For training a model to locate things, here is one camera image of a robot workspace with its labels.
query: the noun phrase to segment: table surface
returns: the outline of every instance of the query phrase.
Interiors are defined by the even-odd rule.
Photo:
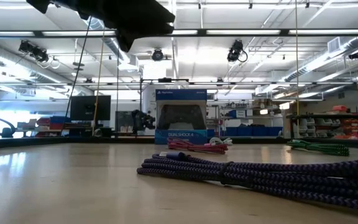
[[[358,211],[246,189],[137,175],[153,144],[54,144],[0,151],[0,224],[358,223]],[[238,144],[213,161],[307,164],[358,159]]]

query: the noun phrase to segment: green object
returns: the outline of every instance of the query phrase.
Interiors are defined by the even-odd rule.
[[[287,142],[287,146],[303,151],[321,152],[334,156],[349,156],[349,148],[342,144],[320,144],[294,139]]]

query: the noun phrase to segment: purple braided cable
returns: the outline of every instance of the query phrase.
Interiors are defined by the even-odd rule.
[[[190,156],[184,161],[158,154],[152,157],[145,159],[142,168],[137,170],[138,174],[195,181],[223,181],[228,185],[239,185],[280,197],[358,209],[358,161],[306,165],[226,164]]]

